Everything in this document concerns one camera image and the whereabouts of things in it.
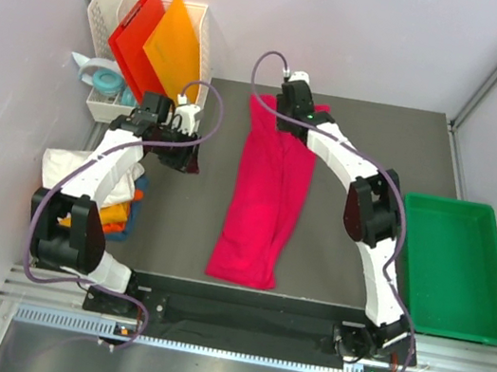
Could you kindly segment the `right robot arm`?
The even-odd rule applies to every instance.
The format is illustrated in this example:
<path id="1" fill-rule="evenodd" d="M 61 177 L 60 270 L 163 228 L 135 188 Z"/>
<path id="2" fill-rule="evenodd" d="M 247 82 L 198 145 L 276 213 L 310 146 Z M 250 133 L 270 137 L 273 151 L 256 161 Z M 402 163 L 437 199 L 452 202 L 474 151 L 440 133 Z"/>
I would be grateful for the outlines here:
<path id="1" fill-rule="evenodd" d="M 278 129 L 288 132 L 318 156 L 339 179 L 347 198 L 343 225 L 357 243 L 366 288 L 363 347 L 357 356 L 382 359 L 408 345 L 414 355 L 411 318 L 399 297 L 396 257 L 406 235 L 399 177 L 360 154 L 329 113 L 314 107 L 305 74 L 284 78 L 277 95 Z"/>

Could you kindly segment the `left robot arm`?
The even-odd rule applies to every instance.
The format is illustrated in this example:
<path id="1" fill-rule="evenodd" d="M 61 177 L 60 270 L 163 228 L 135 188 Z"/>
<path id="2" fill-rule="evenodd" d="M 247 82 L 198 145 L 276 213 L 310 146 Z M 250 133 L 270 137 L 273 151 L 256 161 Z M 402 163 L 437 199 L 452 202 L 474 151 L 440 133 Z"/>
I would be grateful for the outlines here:
<path id="1" fill-rule="evenodd" d="M 173 101 L 149 92 L 139 108 L 113 119 L 98 148 L 67 182 L 34 193 L 29 257 L 107 289 L 105 300 L 119 315 L 135 310 L 133 272 L 106 251 L 100 208 L 149 152 L 171 169 L 198 173 L 201 117 L 201 107 L 186 98 Z"/>

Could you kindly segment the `magenta t shirt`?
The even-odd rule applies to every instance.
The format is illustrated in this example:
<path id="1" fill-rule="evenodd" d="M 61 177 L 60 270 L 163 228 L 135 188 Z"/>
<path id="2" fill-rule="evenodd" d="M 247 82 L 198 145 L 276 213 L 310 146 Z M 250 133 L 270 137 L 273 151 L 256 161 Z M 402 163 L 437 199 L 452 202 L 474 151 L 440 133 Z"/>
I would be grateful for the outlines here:
<path id="1" fill-rule="evenodd" d="M 252 96 L 251 124 L 234 193 L 206 274 L 248 288 L 275 288 L 274 268 L 307 199 L 315 155 L 278 130 L 266 108 L 270 95 Z"/>

